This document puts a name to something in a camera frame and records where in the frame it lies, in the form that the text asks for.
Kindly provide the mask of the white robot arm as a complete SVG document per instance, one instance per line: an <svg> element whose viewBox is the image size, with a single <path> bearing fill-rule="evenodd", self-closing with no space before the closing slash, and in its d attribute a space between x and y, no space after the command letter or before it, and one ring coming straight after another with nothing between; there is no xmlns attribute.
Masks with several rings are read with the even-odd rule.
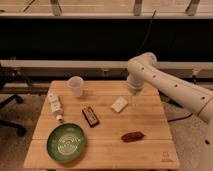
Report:
<svg viewBox="0 0 213 171"><path fill-rule="evenodd" d="M151 52L131 58L126 64L129 90L136 93L147 82L207 123L196 171L213 171L213 91L164 73L156 64L157 58Z"/></svg>

